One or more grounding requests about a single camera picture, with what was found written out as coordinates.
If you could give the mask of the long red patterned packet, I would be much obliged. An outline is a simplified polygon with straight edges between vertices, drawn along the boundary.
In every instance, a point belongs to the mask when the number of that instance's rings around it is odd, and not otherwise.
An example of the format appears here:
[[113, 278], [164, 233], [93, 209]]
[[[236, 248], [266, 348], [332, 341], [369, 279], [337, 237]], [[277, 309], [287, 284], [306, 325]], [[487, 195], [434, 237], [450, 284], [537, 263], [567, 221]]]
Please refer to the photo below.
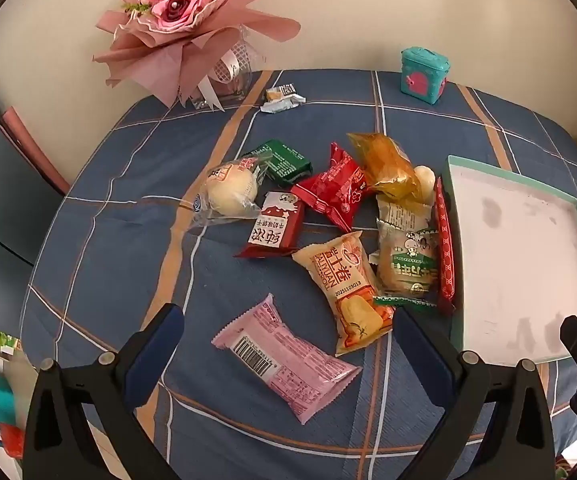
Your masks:
[[438, 308], [444, 315], [450, 316], [455, 312], [453, 304], [455, 294], [455, 265], [450, 219], [441, 177], [436, 179], [433, 192], [435, 193], [433, 210], [435, 211], [435, 221], [438, 231]]

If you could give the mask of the green cow biscuit packet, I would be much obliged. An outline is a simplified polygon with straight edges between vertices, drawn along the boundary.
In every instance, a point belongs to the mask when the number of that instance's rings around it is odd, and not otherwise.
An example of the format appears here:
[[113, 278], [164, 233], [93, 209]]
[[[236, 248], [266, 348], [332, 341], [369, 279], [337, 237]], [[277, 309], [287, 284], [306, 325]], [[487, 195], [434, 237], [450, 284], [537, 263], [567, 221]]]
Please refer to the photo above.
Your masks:
[[377, 220], [378, 248], [369, 255], [384, 292], [426, 298], [439, 286], [439, 235], [433, 229], [403, 230]]

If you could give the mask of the pink snack packet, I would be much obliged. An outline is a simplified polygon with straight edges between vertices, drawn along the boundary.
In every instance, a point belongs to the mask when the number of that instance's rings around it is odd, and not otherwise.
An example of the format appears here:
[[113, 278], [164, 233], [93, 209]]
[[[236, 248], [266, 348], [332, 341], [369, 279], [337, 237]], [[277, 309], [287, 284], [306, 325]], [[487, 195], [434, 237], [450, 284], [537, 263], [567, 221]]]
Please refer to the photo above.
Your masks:
[[360, 366], [294, 335], [273, 295], [224, 326], [211, 344], [230, 350], [286, 402], [301, 424], [337, 399], [362, 372]]

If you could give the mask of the orange chips packet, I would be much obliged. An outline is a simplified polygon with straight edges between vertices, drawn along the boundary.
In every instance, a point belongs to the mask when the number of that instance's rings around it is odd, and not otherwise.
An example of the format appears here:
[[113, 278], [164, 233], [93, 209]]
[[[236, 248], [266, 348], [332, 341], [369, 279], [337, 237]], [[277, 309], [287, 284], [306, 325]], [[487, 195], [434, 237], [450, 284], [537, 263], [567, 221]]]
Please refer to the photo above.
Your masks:
[[392, 329], [395, 309], [376, 302], [379, 286], [361, 235], [353, 231], [291, 255], [308, 271], [331, 308], [337, 330], [335, 356], [363, 349]]

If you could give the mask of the white jelly cup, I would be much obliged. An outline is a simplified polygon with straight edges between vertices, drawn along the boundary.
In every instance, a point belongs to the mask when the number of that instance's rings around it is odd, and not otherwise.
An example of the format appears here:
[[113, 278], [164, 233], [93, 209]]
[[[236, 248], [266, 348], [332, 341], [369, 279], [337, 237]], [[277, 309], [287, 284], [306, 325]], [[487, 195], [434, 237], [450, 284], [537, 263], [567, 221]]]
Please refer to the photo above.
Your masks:
[[433, 170], [427, 166], [419, 165], [414, 168], [415, 176], [419, 182], [419, 192], [425, 204], [433, 203], [433, 190], [435, 188], [436, 176]]

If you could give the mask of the clear white bun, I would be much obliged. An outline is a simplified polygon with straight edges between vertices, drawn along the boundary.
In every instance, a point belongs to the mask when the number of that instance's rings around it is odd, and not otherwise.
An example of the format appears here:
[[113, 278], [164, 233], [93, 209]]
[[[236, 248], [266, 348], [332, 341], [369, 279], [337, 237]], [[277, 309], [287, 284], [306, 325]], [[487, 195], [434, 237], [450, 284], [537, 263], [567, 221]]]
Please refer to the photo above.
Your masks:
[[269, 169], [268, 151], [223, 162], [210, 169], [193, 203], [192, 228], [255, 220], [259, 188]]

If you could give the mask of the yellow cake packet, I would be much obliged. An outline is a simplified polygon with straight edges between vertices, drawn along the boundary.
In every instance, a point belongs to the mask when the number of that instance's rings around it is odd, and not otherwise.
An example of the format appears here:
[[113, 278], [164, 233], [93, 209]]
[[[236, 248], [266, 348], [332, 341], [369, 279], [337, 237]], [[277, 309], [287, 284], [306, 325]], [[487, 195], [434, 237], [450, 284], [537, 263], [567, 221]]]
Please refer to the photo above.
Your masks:
[[392, 200], [422, 202], [422, 188], [409, 157], [385, 133], [348, 133], [366, 181]]

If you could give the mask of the dark red milk biscuit packet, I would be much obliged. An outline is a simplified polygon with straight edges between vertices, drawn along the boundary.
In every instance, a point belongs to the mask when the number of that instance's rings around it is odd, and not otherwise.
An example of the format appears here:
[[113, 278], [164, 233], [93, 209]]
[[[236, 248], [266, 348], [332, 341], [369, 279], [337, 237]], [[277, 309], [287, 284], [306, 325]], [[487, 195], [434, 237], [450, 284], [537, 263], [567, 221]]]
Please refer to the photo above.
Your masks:
[[259, 216], [238, 258], [288, 256], [297, 249], [305, 203], [294, 193], [272, 191], [266, 195]]

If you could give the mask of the bright red snack bag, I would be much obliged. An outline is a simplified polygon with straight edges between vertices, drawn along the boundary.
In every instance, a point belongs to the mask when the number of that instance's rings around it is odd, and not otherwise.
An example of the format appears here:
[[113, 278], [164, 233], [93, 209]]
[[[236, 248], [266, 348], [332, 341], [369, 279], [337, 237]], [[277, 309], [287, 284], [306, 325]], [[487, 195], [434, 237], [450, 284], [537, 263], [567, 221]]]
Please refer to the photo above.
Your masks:
[[290, 192], [345, 233], [352, 231], [362, 200], [374, 193], [362, 167], [335, 142], [328, 170], [296, 182]]

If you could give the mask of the white printed snack packet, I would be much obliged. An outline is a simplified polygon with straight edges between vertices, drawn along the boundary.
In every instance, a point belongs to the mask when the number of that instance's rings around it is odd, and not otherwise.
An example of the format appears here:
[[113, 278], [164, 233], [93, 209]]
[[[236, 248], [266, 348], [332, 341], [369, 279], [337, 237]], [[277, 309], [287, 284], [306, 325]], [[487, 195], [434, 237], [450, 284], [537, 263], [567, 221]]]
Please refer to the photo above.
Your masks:
[[415, 202], [400, 205], [385, 194], [378, 194], [376, 200], [378, 218], [398, 230], [419, 231], [430, 226], [432, 206]]

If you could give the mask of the teal rimmed white tray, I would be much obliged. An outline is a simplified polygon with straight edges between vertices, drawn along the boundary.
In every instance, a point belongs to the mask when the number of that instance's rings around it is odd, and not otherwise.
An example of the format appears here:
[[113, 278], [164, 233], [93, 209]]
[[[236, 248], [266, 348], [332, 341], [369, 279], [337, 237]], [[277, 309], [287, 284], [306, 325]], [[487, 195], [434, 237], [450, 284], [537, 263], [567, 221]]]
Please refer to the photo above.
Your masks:
[[559, 329], [577, 317], [577, 198], [454, 155], [442, 177], [456, 267], [452, 343], [488, 364], [564, 359]]

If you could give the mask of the blue plaid tablecloth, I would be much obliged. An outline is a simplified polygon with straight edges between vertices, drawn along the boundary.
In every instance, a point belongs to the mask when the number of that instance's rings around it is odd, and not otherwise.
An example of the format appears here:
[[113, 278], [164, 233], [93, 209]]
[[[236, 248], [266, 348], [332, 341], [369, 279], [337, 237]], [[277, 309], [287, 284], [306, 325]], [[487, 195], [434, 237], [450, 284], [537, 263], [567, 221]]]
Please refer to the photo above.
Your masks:
[[[294, 84], [307, 103], [261, 113], [266, 90]], [[577, 198], [577, 146], [532, 110], [449, 84], [436, 105], [400, 91], [396, 73], [291, 70], [255, 77], [224, 112], [147, 98], [110, 130], [58, 208], [26, 296], [28, 358], [84, 365], [118, 350], [166, 302], [185, 313], [180, 346], [140, 421], [184, 479], [393, 479], [440, 418], [392, 336], [351, 353], [359, 377], [305, 424], [230, 352], [221, 328], [265, 296], [302, 338], [333, 351], [324, 295], [293, 260], [236, 257], [245, 222], [192, 228], [200, 179], [278, 139], [328, 165], [331, 142], [383, 131], [412, 162], [451, 155], [512, 170]]]

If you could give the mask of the green snack packet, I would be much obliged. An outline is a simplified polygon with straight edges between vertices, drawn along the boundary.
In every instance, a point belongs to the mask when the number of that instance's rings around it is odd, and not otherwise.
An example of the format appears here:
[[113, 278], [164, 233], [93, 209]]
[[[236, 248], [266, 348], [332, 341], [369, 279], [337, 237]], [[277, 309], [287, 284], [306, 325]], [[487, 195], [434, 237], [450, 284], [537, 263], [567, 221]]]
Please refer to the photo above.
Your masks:
[[246, 156], [263, 158], [268, 165], [267, 175], [283, 188], [312, 176], [312, 162], [280, 140], [267, 140], [246, 153]]

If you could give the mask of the teal toy house box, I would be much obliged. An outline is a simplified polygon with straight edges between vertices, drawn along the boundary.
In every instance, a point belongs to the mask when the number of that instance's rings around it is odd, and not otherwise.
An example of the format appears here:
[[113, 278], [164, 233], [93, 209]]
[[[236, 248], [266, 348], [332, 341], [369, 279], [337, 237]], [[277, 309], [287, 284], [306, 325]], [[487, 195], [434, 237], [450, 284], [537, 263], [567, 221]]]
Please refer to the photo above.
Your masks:
[[440, 53], [410, 47], [401, 51], [401, 91], [428, 104], [435, 104], [445, 90], [449, 59]]

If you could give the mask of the small white snack wrapper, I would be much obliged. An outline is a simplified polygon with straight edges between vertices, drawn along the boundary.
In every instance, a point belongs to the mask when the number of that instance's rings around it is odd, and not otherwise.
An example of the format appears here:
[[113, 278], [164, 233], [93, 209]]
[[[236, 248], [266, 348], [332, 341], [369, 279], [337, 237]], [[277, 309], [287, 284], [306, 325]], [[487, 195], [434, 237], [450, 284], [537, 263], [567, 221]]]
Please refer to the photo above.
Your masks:
[[266, 90], [266, 100], [261, 105], [261, 113], [276, 114], [292, 110], [307, 103], [307, 99], [297, 93], [294, 84], [282, 84]]

